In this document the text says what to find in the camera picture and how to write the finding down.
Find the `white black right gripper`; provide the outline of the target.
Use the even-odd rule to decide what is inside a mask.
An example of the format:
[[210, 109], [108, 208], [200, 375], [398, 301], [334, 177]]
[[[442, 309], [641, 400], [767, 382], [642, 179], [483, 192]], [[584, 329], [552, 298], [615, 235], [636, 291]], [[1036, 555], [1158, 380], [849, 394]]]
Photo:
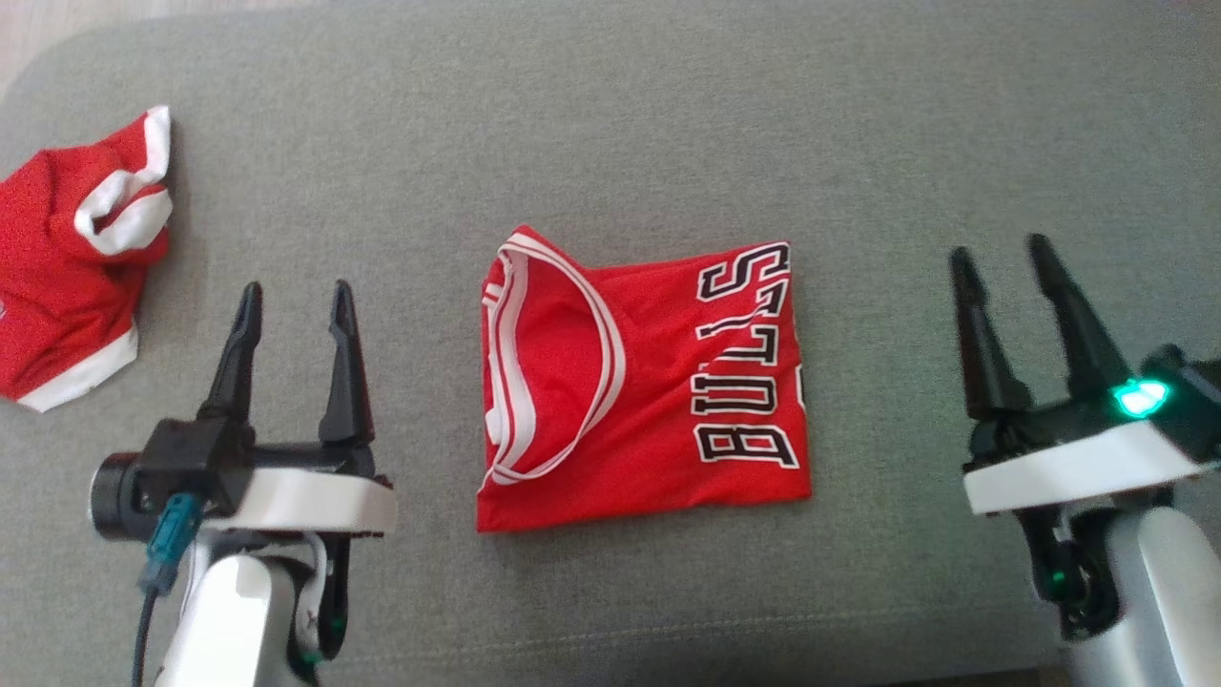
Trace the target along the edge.
[[1132, 378], [1132, 369], [1044, 234], [1026, 239], [1063, 343], [1070, 399], [1032, 408], [988, 314], [965, 246], [949, 256], [965, 412], [982, 422], [963, 487], [973, 513], [1026, 511], [1160, 488], [1208, 470], [1208, 379]]

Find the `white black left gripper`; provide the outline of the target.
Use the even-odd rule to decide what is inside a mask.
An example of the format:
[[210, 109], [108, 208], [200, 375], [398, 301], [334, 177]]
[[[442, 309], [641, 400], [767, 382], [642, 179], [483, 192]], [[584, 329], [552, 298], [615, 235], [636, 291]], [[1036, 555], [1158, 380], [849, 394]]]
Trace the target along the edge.
[[[361, 331], [347, 279], [336, 281], [328, 331], [336, 351], [327, 406], [319, 423], [324, 444], [254, 448], [254, 470], [238, 509], [226, 517], [210, 514], [201, 522], [205, 530], [350, 536], [396, 531], [393, 486], [379, 473], [368, 447], [375, 428]], [[252, 281], [241, 290], [217, 373], [197, 419], [249, 425], [253, 362], [261, 334], [263, 287]]]

